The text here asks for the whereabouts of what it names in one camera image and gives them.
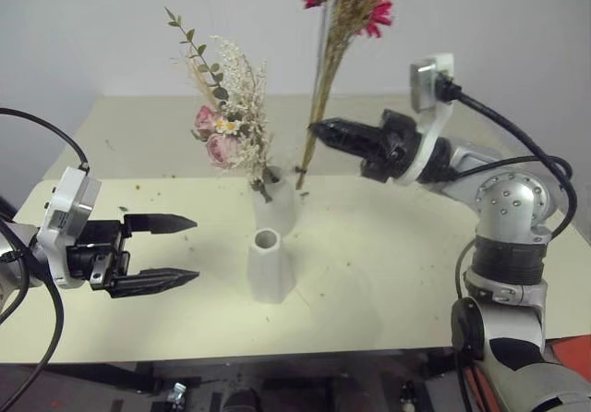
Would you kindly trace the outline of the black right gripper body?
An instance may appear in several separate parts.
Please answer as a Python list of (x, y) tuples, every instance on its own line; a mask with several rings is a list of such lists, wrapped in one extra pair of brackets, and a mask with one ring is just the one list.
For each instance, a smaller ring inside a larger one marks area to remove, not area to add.
[(409, 115), (384, 110), (381, 115), (380, 141), (361, 163), (363, 177), (385, 183), (400, 178), (415, 160), (422, 135)]

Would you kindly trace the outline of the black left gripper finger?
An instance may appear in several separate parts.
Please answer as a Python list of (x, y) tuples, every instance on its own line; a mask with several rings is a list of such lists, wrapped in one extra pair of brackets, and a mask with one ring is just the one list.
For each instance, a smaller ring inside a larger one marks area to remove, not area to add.
[(134, 275), (115, 276), (107, 287), (111, 298), (138, 297), (162, 293), (199, 277), (199, 272), (174, 269), (145, 269)]
[(168, 213), (132, 213), (124, 216), (124, 226), (131, 236), (136, 232), (163, 235), (195, 228), (198, 224), (184, 216)]

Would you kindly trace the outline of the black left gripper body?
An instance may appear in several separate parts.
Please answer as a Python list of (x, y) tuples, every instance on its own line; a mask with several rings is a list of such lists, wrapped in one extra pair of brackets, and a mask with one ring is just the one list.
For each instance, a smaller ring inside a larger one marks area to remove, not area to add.
[(130, 253), (125, 243), (130, 237), (130, 230), (117, 220), (88, 221), (74, 245), (66, 248), (70, 276), (89, 282), (92, 290), (111, 291), (127, 276)]

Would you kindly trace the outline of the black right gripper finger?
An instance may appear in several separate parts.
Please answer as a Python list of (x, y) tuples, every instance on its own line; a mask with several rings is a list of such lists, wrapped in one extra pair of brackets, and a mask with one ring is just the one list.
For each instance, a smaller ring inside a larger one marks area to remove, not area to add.
[(365, 160), (380, 157), (380, 136), (353, 133), (318, 133), (315, 138), (325, 146)]
[(380, 128), (367, 124), (343, 119), (340, 117), (323, 119), (316, 123), (310, 123), (308, 130), (318, 138), (336, 136), (351, 136), (361, 138), (376, 138), (380, 135)]

